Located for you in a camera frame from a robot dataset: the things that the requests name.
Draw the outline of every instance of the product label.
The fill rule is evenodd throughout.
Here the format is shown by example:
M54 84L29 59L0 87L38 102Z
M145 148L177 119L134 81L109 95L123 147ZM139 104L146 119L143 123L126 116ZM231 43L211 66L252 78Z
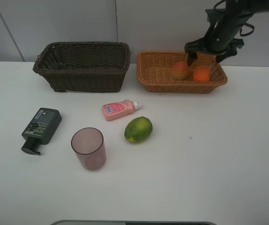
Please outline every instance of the product label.
M30 122L25 134L42 136L54 116L54 112L40 110L35 118Z
M105 105L104 108L107 114L113 114L122 111L124 109L124 106L119 103L111 103Z

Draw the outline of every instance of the transparent cup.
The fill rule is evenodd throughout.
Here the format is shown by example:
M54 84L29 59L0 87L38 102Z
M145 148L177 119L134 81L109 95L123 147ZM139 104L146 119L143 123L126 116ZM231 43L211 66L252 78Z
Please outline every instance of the transparent cup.
M77 131L71 146L82 166L87 170L97 170L106 161L105 143L102 133L92 127Z

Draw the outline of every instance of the white tabletop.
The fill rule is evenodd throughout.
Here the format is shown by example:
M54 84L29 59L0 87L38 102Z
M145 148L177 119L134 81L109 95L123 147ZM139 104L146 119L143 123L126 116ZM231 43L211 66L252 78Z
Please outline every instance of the white tabletop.
M224 67L211 94L147 92L131 65L119 93L54 92L33 63L0 62L0 225L58 220L269 224L269 68ZM129 99L142 109L107 122L101 105ZM41 156L21 151L21 133L40 107L63 118ZM124 139L145 116L150 138ZM98 128L107 161L86 171L73 134Z

